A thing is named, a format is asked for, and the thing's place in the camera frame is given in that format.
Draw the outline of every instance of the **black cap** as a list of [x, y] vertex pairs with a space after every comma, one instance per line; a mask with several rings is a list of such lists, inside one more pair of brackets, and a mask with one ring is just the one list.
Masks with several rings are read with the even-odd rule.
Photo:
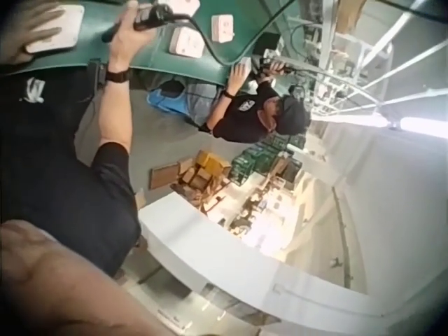
[[292, 96], [285, 96], [280, 99], [280, 104], [280, 113], [276, 117], [276, 132], [281, 135], [304, 134], [311, 118], [303, 101]]

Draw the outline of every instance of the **white print on black shirt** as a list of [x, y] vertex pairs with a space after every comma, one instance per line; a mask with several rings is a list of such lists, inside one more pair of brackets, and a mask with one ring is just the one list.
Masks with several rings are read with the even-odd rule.
[[246, 100], [243, 104], [240, 105], [238, 110], [246, 112], [247, 110], [250, 110], [253, 105], [255, 105], [255, 102], [253, 100]]
[[45, 82], [43, 80], [30, 78], [27, 81], [27, 91], [26, 97], [24, 100], [26, 100], [29, 103], [35, 104], [35, 103], [43, 103], [42, 98], [42, 91], [43, 87], [45, 86]]

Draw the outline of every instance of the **black power tool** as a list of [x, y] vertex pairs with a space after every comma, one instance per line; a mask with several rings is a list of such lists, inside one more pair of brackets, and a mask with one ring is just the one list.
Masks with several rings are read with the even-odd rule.
[[[178, 20], [189, 20], [190, 16], [182, 14], [174, 14], [168, 5], [154, 5], [150, 8], [139, 9], [137, 17], [134, 21], [134, 29], [141, 32], [143, 30], [152, 29], [174, 23]], [[120, 23], [113, 25], [107, 29], [101, 36], [101, 40], [110, 43], [118, 31]]]

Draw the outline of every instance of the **gray floor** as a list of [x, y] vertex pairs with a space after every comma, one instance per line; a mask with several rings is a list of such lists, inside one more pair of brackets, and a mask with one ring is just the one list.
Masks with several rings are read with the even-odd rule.
[[[146, 102], [147, 93], [142, 90], [131, 92], [134, 136], [130, 157], [130, 177], [135, 191], [145, 190], [148, 202], [170, 192], [159, 188], [149, 192], [148, 171], [151, 167], [169, 164], [178, 159], [195, 156], [199, 149], [210, 150], [231, 161], [246, 147], [245, 144], [229, 143], [222, 139], [198, 132], [176, 115], [167, 115], [151, 108]], [[76, 135], [76, 149], [81, 161], [89, 164], [95, 155], [99, 141], [98, 110], [101, 97], [98, 96], [87, 110]]]

